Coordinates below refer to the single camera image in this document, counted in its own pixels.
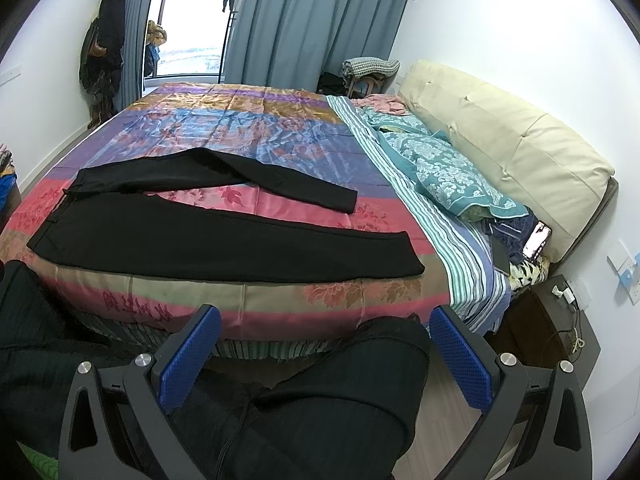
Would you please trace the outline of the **white wall socket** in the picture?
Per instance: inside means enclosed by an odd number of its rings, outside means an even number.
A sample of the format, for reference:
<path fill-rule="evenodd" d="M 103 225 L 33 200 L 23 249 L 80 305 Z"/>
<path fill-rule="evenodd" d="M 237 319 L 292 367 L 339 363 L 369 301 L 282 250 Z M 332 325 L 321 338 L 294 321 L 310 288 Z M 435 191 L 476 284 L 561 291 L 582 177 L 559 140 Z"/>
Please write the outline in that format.
<path fill-rule="evenodd" d="M 640 255 L 638 252 L 634 254 L 622 240 L 618 240 L 608 250 L 606 258 L 631 303 L 638 304 L 640 299 Z"/>

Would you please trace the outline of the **dark navy garment by pillow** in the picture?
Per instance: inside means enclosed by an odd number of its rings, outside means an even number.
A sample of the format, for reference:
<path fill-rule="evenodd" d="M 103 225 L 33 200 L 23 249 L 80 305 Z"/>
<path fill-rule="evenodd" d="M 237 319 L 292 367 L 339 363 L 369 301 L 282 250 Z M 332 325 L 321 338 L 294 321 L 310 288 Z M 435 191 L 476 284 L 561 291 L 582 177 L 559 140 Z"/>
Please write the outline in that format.
<path fill-rule="evenodd" d="M 484 219 L 480 222 L 480 227 L 486 235 L 495 237 L 503 244 L 510 263 L 520 264 L 525 259 L 524 246 L 537 223 L 537 217 L 530 212 L 518 218 Z"/>

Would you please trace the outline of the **black pants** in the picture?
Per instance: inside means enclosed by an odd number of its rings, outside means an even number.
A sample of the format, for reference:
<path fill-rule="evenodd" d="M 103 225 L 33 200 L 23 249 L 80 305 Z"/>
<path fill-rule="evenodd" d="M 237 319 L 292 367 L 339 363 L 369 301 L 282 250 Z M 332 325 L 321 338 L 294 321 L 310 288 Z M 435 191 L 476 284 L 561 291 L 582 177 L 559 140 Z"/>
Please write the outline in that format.
<path fill-rule="evenodd" d="M 208 148 L 78 171 L 27 246 L 40 258 L 168 280 L 307 284 L 412 278 L 424 265 L 407 232 L 366 232 L 165 200 L 163 193 L 252 184 L 352 214 L 358 194 L 303 172 Z"/>

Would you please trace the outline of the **plush toy on windowsill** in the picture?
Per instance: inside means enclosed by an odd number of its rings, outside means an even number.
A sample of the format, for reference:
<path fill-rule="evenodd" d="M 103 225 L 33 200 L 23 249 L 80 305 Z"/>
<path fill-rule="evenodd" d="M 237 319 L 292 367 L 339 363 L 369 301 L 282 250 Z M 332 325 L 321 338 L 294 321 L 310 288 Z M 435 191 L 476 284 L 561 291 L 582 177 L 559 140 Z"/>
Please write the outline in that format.
<path fill-rule="evenodd" d="M 157 64 L 160 62 L 160 46 L 166 41 L 166 30 L 153 20 L 149 20 L 145 36 L 143 76 L 151 77 L 156 74 Z"/>

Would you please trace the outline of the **dark wooden nightstand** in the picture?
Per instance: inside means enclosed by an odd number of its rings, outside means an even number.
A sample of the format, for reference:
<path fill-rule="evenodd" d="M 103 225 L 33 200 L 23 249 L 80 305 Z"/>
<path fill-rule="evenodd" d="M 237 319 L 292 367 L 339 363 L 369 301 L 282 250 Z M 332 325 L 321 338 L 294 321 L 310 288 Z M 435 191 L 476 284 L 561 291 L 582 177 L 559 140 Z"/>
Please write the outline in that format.
<path fill-rule="evenodd" d="M 576 288 L 567 283 L 562 275 L 527 287 L 506 309 L 496 330 L 485 335 L 495 352 L 510 352 L 528 366 L 554 367 L 567 360 L 568 337 L 558 336 L 562 328 L 570 328 L 570 310 L 562 299 L 552 295 L 552 288 L 570 286 L 577 302 Z M 588 318 L 582 310 L 582 336 L 586 346 L 574 366 L 579 385 L 585 387 L 600 356 L 601 347 Z"/>

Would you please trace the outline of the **cream padded headboard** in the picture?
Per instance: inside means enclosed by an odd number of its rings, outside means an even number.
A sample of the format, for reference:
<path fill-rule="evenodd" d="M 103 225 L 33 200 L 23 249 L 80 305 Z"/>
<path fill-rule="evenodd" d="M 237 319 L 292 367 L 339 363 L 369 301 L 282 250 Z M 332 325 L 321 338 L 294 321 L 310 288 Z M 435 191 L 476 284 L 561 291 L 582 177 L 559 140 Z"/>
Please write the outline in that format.
<path fill-rule="evenodd" d="M 550 226 L 544 255 L 554 264 L 574 252 L 616 188 L 614 168 L 577 132 L 488 82 L 420 60 L 398 93 L 494 188 Z"/>

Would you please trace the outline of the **blue curtain right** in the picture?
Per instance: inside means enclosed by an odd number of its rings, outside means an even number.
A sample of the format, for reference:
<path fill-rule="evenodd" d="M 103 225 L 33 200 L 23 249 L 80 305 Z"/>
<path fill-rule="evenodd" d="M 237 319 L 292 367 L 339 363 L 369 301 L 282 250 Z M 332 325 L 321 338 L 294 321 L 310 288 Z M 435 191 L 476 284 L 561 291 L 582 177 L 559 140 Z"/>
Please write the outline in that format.
<path fill-rule="evenodd" d="M 224 80 L 314 91 L 349 58 L 387 58 L 406 2 L 238 0 Z"/>

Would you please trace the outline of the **black coat hanging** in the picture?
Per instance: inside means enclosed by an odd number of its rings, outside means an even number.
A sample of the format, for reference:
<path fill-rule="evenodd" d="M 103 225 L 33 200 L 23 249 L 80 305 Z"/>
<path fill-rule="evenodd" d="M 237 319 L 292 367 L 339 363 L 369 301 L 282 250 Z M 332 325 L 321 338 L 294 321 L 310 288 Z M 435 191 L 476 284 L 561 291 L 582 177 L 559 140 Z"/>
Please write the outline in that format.
<path fill-rule="evenodd" d="M 112 118 L 122 79 L 127 0 L 101 0 L 80 51 L 79 82 L 88 96 L 89 129 Z"/>

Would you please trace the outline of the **grey knitted blanket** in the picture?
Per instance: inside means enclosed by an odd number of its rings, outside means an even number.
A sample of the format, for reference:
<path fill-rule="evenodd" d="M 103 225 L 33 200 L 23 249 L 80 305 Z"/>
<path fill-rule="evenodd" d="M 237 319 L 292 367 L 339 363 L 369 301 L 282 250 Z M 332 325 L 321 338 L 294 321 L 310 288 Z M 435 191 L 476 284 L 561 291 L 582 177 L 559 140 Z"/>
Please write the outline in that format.
<path fill-rule="evenodd" d="M 383 60 L 374 56 L 349 58 L 342 64 L 342 75 L 346 80 L 360 79 L 367 76 L 393 77 L 399 70 L 398 60 Z"/>

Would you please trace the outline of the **pink floral pillow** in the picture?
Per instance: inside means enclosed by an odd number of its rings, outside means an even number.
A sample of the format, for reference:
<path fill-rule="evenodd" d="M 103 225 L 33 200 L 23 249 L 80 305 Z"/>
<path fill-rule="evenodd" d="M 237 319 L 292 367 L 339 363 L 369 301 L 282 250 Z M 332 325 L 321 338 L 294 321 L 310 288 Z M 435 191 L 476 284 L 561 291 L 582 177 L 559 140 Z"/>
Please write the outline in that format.
<path fill-rule="evenodd" d="M 352 104 L 360 108 L 372 108 L 377 113 L 406 116 L 409 114 L 404 101 L 394 94 L 372 93 L 362 99 L 352 99 Z"/>

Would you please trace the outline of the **colourful striped satin bedspread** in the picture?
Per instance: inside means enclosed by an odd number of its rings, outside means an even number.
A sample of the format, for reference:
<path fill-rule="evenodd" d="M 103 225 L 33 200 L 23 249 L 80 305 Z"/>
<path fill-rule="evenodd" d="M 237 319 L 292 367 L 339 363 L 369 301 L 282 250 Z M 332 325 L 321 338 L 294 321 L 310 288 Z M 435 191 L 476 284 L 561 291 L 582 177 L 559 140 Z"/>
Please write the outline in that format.
<path fill-rule="evenodd" d="M 226 283 L 144 278 L 59 266 L 27 243 L 78 171 L 208 148 L 291 168 L 358 194 L 352 214 L 294 202 L 252 184 L 165 192 L 172 202 L 366 232 L 407 232 L 424 271 L 412 278 L 334 283 Z M 246 84 L 165 84 L 127 107 L 41 180 L 1 235 L 3 261 L 26 263 L 79 311 L 175 332 L 203 304 L 232 340 L 328 340 L 379 316 L 427 320 L 449 301 L 431 242 L 323 96 Z"/>

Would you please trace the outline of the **operator dark trouser legs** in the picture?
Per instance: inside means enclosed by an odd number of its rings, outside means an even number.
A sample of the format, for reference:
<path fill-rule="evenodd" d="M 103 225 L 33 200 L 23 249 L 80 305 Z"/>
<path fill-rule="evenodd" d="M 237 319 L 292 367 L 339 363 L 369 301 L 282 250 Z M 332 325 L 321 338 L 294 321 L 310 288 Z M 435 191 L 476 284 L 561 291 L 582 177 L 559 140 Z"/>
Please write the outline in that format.
<path fill-rule="evenodd" d="M 85 328 L 25 263 L 6 264 L 1 428 L 20 451 L 51 465 L 78 365 L 133 356 Z M 416 318 L 375 318 L 269 388 L 202 370 L 171 422 L 212 479 L 386 479 L 413 441 L 428 364 Z"/>

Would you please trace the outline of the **green blue striped sheet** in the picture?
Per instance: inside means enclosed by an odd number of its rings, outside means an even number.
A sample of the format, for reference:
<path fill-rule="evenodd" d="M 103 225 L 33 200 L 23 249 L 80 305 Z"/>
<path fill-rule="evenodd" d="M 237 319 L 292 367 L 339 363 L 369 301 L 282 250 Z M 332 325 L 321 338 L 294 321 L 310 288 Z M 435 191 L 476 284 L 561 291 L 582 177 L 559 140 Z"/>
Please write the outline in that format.
<path fill-rule="evenodd" d="M 445 214 L 416 190 L 409 177 L 385 153 L 378 137 L 349 99 L 329 96 L 326 100 L 431 242 L 447 274 L 452 310 L 474 333 L 484 335 L 496 330 L 509 307 L 511 286 L 492 264 L 491 249 L 484 235 Z"/>

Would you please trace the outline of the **blue curtain left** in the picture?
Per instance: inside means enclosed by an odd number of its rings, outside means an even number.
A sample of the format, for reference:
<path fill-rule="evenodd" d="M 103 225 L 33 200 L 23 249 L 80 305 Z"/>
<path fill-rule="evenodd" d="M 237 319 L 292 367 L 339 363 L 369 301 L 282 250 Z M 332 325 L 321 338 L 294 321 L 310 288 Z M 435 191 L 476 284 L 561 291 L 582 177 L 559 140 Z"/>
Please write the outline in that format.
<path fill-rule="evenodd" d="M 142 97 L 143 58 L 151 0 L 127 0 L 125 40 L 122 46 L 122 78 L 118 94 L 120 110 Z"/>

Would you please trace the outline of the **clothes pile at left edge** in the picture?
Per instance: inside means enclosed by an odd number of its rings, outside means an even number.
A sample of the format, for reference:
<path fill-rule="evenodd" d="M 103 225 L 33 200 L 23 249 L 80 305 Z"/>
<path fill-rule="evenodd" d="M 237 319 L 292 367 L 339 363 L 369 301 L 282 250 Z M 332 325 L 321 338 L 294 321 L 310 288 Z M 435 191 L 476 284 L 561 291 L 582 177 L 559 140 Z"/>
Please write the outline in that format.
<path fill-rule="evenodd" d="M 5 226 L 15 209 L 20 206 L 22 196 L 17 185 L 17 174 L 12 152 L 4 145 L 0 150 L 0 214 L 1 226 Z"/>

